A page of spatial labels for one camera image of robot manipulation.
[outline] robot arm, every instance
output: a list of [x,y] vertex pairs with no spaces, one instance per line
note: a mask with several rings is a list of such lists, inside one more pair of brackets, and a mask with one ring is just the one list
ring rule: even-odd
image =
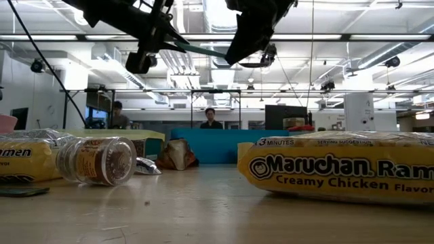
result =
[[[161,49],[185,50],[166,41],[189,44],[170,24],[172,16],[163,13],[174,0],[155,0],[151,13],[133,7],[135,0],[63,0],[83,11],[91,27],[101,20],[138,39],[137,53],[130,53],[125,67],[131,73],[147,73],[152,65],[150,55]],[[257,51],[266,51],[274,26],[287,14],[296,0],[226,0],[237,16],[238,29],[224,57],[233,65]]]

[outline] ceiling pipe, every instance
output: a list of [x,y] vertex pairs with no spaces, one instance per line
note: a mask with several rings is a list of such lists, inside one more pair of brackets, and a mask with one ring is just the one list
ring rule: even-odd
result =
[[[237,19],[235,12],[226,8],[225,0],[202,0],[205,27],[208,33],[235,33],[237,31]],[[228,47],[211,47],[220,53],[227,53]],[[224,58],[210,58],[211,79],[213,83],[220,84],[223,89],[232,88],[235,78],[233,70],[218,70],[218,66],[228,66]],[[214,94],[217,105],[230,105],[230,101],[220,100],[223,94]]]
[[181,62],[179,61],[179,58],[178,58],[178,54],[176,52],[174,52],[174,51],[168,51],[167,55],[170,57],[171,60],[174,61],[175,67],[178,68],[180,74],[185,74],[186,69],[185,69],[185,67],[182,67],[182,64],[181,64]]
[[176,74],[176,69],[170,64],[169,60],[167,59],[167,56],[164,52],[160,52],[161,59],[163,60],[164,64],[172,71],[172,74]]
[[[412,30],[408,31],[409,33],[420,33],[420,34],[429,34],[434,33],[434,17],[430,18],[423,24],[420,24],[416,28],[413,28]],[[357,69],[368,69],[372,68],[373,66],[382,64],[386,62],[387,60],[390,60],[391,58],[402,54],[405,51],[408,51],[409,49],[412,49],[413,47],[416,47],[417,45],[421,44],[421,42],[411,42],[411,43],[391,43],[388,45],[385,45],[384,47],[376,50],[375,52],[371,53],[370,55],[366,56],[365,58],[362,58],[360,60],[357,60],[356,62],[354,60],[351,61],[351,68],[354,70]],[[342,69],[340,67],[331,68],[328,72],[322,74],[318,77],[316,82],[318,80],[321,80],[325,76],[334,77],[336,75],[339,75],[342,72]]]
[[174,69],[174,74],[180,74],[180,70],[179,68],[175,65],[174,61],[172,60],[172,58],[169,55],[169,51],[168,50],[160,50],[160,54],[163,54],[165,56],[165,58],[167,59],[167,61],[169,62],[169,67]]

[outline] wall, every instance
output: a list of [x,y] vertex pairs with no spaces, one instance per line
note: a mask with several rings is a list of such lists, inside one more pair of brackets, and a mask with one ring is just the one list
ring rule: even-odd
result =
[[399,130],[402,132],[413,132],[415,121],[413,117],[399,118]]
[[[124,111],[132,121],[190,121],[190,111],[176,110],[155,110],[155,111]],[[340,111],[313,111],[312,120],[315,121],[315,127],[324,127],[331,129],[333,124],[342,120],[344,112]],[[238,121],[238,111],[217,111],[216,119],[219,121]],[[205,113],[203,111],[193,111],[194,121],[205,121]],[[264,121],[265,113],[263,110],[241,111],[241,127],[248,128],[248,121]],[[375,113],[374,120],[376,131],[397,131],[397,120],[395,112]]]
[[61,128],[63,115],[63,95],[60,86],[49,74],[37,75],[29,65],[11,59],[5,51],[0,51],[1,86],[3,100],[0,113],[9,115],[11,109],[28,108],[27,129]]

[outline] crumpled bag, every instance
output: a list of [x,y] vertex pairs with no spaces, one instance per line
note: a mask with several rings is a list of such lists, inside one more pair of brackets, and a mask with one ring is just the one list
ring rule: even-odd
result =
[[198,164],[189,143],[184,139],[170,140],[156,161],[158,168],[184,170]]
[[161,171],[157,168],[154,161],[150,159],[144,159],[142,157],[138,157],[136,164],[136,173],[137,174],[146,174],[146,175],[159,175]]

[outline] black cable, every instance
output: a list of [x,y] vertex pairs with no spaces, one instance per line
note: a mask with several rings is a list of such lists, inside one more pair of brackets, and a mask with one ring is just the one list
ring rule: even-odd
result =
[[294,91],[294,87],[292,86],[291,81],[290,81],[290,78],[288,78],[288,75],[287,75],[286,72],[285,72],[285,68],[283,67],[282,62],[280,61],[279,56],[276,56],[276,58],[277,58],[277,61],[279,61],[279,63],[280,63],[280,67],[282,68],[283,74],[285,75],[286,81],[287,81],[288,84],[290,85],[292,92],[294,92],[294,95],[296,96],[298,102],[300,103],[300,106],[303,106],[303,104],[302,104],[301,101],[300,101],[300,98],[298,98],[298,95],[297,95],[296,91]]
[[140,6],[141,6],[142,4],[146,5],[146,6],[149,7],[150,9],[152,9],[152,5],[149,4],[149,3],[147,3],[145,0],[140,0],[140,5],[138,6],[138,9],[140,9]]
[[71,103],[73,104],[73,106],[75,107],[75,109],[77,110],[77,112],[79,113],[80,119],[83,121],[83,124],[86,127],[86,120],[84,119],[83,115],[80,113],[79,107],[75,104],[73,98],[71,97],[71,95],[69,95],[69,93],[67,92],[65,86],[63,85],[63,83],[61,82],[61,80],[59,79],[59,77],[57,76],[56,72],[54,72],[54,69],[52,68],[52,66],[48,63],[47,59],[42,54],[41,50],[39,50],[39,48],[36,45],[35,41],[33,41],[32,35],[30,35],[29,31],[27,30],[27,27],[24,25],[24,23],[23,23],[20,15],[16,11],[16,8],[15,8],[14,4],[12,3],[12,0],[7,0],[7,2],[9,3],[9,6],[11,7],[13,13],[15,14],[16,19],[19,21],[22,29],[26,33],[28,39],[32,43],[32,45],[35,48],[36,52],[41,56],[42,60],[45,62],[45,65],[47,65],[48,69],[52,72],[52,74],[56,78],[57,82],[59,82],[59,85],[61,86],[62,90],[65,92],[66,97],[68,97],[68,99],[71,101]]
[[307,90],[307,101],[306,101],[306,107],[309,107],[309,95],[311,94],[311,86],[312,86],[312,65],[313,65],[313,31],[315,30],[314,25],[315,23],[315,0],[312,0],[312,40],[311,40],[311,63],[310,63],[310,69],[309,69],[309,87]]

